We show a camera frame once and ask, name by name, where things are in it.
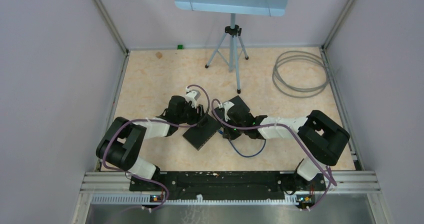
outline beige wood surface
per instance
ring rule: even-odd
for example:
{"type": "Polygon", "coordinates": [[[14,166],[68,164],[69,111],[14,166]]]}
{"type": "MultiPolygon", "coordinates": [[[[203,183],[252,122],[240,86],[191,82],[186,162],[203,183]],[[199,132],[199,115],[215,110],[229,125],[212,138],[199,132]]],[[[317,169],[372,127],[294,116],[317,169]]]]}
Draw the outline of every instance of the beige wood surface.
{"type": "MultiPolygon", "coordinates": [[[[248,48],[249,60],[240,58],[241,98],[254,116],[295,118],[321,110],[341,123],[330,86],[319,95],[296,99],[278,92],[272,82],[276,58],[283,52],[298,50],[320,55],[317,47],[304,48],[248,48]]],[[[212,49],[131,51],[115,117],[126,119],[159,116],[173,95],[183,96],[185,87],[198,84],[206,89],[211,100],[227,101],[236,93],[235,71],[217,54],[205,69],[212,49]]],[[[225,57],[229,50],[221,49],[225,57]]],[[[285,80],[299,87],[313,87],[325,80],[318,65],[293,62],[283,65],[280,73],[285,80]]],[[[199,103],[206,108],[205,95],[199,103]]],[[[226,139],[215,134],[199,151],[184,138],[180,128],[170,137],[145,140],[140,156],[159,166],[163,171],[285,171],[294,170],[305,154],[293,139],[268,140],[261,154],[253,158],[239,156],[226,139]]],[[[245,155],[256,153],[261,140],[242,135],[234,141],[245,155]]],[[[334,170],[354,170],[349,147],[346,146],[334,170]]]]}

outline blue cable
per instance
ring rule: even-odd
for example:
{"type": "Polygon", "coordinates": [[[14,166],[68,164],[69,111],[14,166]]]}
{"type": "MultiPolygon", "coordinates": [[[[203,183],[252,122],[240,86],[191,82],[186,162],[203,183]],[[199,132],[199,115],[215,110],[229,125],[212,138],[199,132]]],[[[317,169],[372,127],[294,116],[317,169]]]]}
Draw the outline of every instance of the blue cable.
{"type": "MultiPolygon", "coordinates": [[[[218,130],[218,132],[222,135],[222,134],[224,134],[223,133],[223,131],[222,130],[218,130]]],[[[263,140],[263,146],[262,146],[262,148],[256,153],[256,154],[253,154],[253,155],[243,155],[243,154],[241,154],[240,152],[239,152],[239,150],[237,150],[237,148],[234,146],[234,144],[231,142],[231,140],[229,139],[228,140],[228,142],[231,144],[231,146],[232,146],[232,148],[234,149],[234,151],[236,152],[236,153],[238,153],[240,156],[242,156],[242,157],[244,157],[244,158],[253,158],[253,157],[256,157],[257,155],[259,155],[261,152],[262,152],[262,150],[264,150],[264,148],[265,148],[265,144],[267,144],[267,140],[263,140]]]]}

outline tripod clamp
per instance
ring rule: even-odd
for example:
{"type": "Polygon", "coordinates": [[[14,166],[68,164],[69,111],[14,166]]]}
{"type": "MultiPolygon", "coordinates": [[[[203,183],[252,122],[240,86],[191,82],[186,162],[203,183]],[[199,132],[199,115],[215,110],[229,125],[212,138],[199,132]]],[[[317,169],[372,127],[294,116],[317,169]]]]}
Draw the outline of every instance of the tripod clamp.
{"type": "Polygon", "coordinates": [[[239,25],[234,25],[234,28],[231,28],[231,26],[226,26],[225,33],[230,34],[232,37],[240,37],[242,35],[242,29],[239,25]]]}

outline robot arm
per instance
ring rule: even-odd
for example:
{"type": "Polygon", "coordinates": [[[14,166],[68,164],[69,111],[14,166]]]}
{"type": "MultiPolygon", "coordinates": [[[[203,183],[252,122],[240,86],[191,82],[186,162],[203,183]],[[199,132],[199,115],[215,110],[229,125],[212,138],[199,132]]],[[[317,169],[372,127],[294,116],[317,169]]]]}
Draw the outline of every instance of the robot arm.
{"type": "MultiPolygon", "coordinates": [[[[197,104],[199,97],[199,91],[186,89],[186,95],[184,97],[178,95],[171,97],[168,108],[160,116],[127,125],[119,133],[119,139],[111,144],[106,160],[103,161],[107,161],[123,171],[130,172],[142,178],[152,179],[153,175],[158,173],[160,169],[139,157],[143,141],[151,138],[171,136],[178,130],[178,127],[171,126],[168,123],[177,125],[187,123],[189,125],[197,124],[201,126],[204,123],[202,119],[205,112],[203,106],[197,104]]],[[[128,121],[123,117],[118,117],[113,121],[97,146],[96,156],[98,158],[103,158],[113,135],[128,121]]]]}
{"type": "MultiPolygon", "coordinates": [[[[266,115],[253,117],[245,104],[234,104],[231,101],[227,101],[221,106],[221,111],[225,122],[233,126],[255,127],[272,124],[288,126],[297,133],[323,169],[326,166],[335,166],[337,164],[350,138],[346,130],[319,110],[313,110],[308,116],[298,118],[277,118],[266,115]]],[[[230,140],[238,138],[242,133],[251,139],[293,138],[289,130],[282,126],[274,125],[244,131],[223,125],[224,134],[222,136],[230,140]]],[[[308,182],[319,172],[320,170],[309,157],[302,160],[295,171],[296,174],[308,182]]]]}

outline brown spot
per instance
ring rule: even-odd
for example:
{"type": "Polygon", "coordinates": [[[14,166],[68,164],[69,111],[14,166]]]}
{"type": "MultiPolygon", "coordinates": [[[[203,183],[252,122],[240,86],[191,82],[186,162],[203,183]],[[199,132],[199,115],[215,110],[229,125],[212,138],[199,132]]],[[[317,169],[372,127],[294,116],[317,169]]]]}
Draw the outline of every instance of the brown spot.
{"type": "Polygon", "coordinates": [[[156,52],[156,57],[157,57],[157,59],[161,59],[162,58],[162,52],[160,52],[160,51],[158,51],[158,52],[156,52]]]}

